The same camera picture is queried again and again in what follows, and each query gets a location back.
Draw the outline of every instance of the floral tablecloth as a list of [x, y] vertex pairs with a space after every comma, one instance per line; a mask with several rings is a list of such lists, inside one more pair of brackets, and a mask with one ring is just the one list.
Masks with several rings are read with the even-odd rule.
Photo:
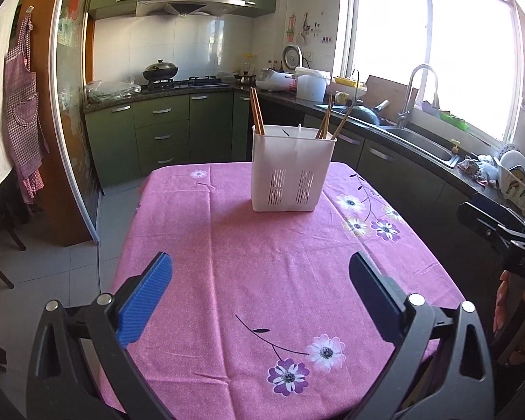
[[[174, 277], [129, 352], [179, 420], [333, 417], [361, 400], [393, 350], [350, 283], [354, 252], [430, 304], [463, 298], [403, 217], [345, 164], [331, 164], [310, 213], [255, 213], [250, 186], [250, 163], [150, 175], [113, 291], [158, 251], [171, 255]], [[104, 375], [101, 389], [118, 407]]]

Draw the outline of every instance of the blue gripper pad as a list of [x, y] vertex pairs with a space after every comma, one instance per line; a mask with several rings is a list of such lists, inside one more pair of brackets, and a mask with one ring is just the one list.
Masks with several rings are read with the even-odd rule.
[[352, 255], [350, 280], [381, 338], [398, 346], [404, 339], [406, 295], [390, 277], [383, 276], [373, 261], [360, 252]]
[[171, 258], [158, 253], [119, 312], [117, 339], [123, 349], [138, 341], [172, 276]]

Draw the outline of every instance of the white tile floor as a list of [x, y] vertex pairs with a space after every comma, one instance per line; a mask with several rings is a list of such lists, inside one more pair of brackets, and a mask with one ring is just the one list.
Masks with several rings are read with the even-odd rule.
[[46, 214], [15, 229], [26, 251], [0, 233], [0, 269], [15, 285], [7, 289], [0, 280], [0, 346], [8, 359], [6, 373], [0, 372], [0, 386], [23, 414], [27, 366], [42, 309], [50, 299], [65, 307], [84, 305], [99, 290], [111, 289], [141, 183], [105, 191], [99, 211], [99, 247], [93, 242], [68, 248], [54, 244]]

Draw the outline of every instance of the metal screw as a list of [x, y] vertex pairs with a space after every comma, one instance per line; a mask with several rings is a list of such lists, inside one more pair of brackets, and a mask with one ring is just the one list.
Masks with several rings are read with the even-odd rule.
[[465, 301], [461, 303], [461, 307], [467, 312], [467, 313], [474, 313], [475, 307], [472, 302]]
[[410, 294], [408, 297], [408, 301], [414, 306], [422, 306], [424, 303], [426, 303], [426, 299], [422, 297], [419, 293]]
[[112, 302], [113, 297], [111, 297], [111, 294], [108, 293], [102, 293], [99, 297], [97, 297], [97, 304], [101, 306], [105, 306]]
[[50, 302], [47, 303], [47, 305], [45, 306], [45, 309], [47, 311], [54, 311], [58, 308], [58, 302], [56, 300], [51, 300]]

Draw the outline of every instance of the cutting board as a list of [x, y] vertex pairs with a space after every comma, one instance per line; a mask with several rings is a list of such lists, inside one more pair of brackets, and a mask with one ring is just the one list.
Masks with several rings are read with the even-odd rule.
[[[399, 113], [404, 107], [406, 85], [375, 77], [374, 75], [370, 75], [365, 84], [367, 85], [367, 92], [363, 96], [364, 105], [373, 108], [387, 99], [389, 105], [381, 111], [380, 115], [385, 119], [398, 123]], [[418, 90], [413, 88], [410, 94], [409, 109], [412, 109], [417, 94]]]

